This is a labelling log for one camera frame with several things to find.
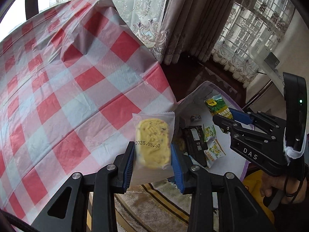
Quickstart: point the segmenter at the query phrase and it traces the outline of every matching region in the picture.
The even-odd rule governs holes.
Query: black snack package
[[[183,139],[186,143],[188,155],[191,155],[203,167],[207,167],[207,159],[204,150],[207,143],[204,141],[204,132],[201,125],[189,126],[181,129]]]

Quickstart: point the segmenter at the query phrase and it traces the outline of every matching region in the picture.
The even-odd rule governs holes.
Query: blue gripper pad
[[[174,171],[175,181],[178,189],[183,194],[184,192],[184,183],[183,183],[183,172],[181,170],[180,163],[178,161],[178,156],[176,154],[175,145],[171,144],[171,165]]]
[[[243,123],[245,125],[249,125],[252,124],[252,119],[250,118],[249,114],[229,108],[229,110],[231,111],[232,115],[233,115],[233,119],[235,121],[238,121],[240,123]]]
[[[130,151],[128,162],[124,170],[122,187],[125,189],[129,188],[130,182],[131,182],[131,177],[133,173],[134,150],[135,150],[135,145],[133,145],[133,148]]]

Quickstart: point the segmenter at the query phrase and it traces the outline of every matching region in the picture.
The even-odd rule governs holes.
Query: hand
[[[272,195],[272,187],[275,187],[277,189],[283,190],[284,187],[284,182],[285,182],[285,175],[279,176],[279,177],[272,177],[269,176],[266,173],[263,173],[262,175],[262,185],[260,188],[260,193],[261,196],[267,196],[270,197]],[[286,192],[288,194],[292,194],[296,192],[298,186],[299,186],[299,181],[295,178],[289,178],[287,184],[286,184]],[[303,183],[302,183],[302,188],[300,189],[299,193],[297,194],[295,200],[293,203],[299,203],[302,202],[305,199],[306,196],[306,190],[307,190],[307,179],[305,178]],[[291,202],[293,197],[286,197],[284,196],[281,200],[282,204],[288,204]]]

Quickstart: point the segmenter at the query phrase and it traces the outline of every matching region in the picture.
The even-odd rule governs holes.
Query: beige drape
[[[189,51],[208,60],[235,0],[169,0],[153,55],[161,63],[177,63]]]

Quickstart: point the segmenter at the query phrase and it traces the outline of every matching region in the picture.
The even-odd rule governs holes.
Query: wall
[[[277,45],[273,52],[280,63],[277,69],[281,72],[289,72],[302,76],[307,81],[309,89],[309,29],[295,10],[291,23],[286,31],[284,39]],[[259,91],[269,80],[267,75],[258,74],[247,88],[247,100]],[[283,116],[285,103],[283,96],[277,88],[272,86],[256,103],[252,110],[271,109],[273,115]],[[307,133],[309,132],[309,112],[307,112]]]

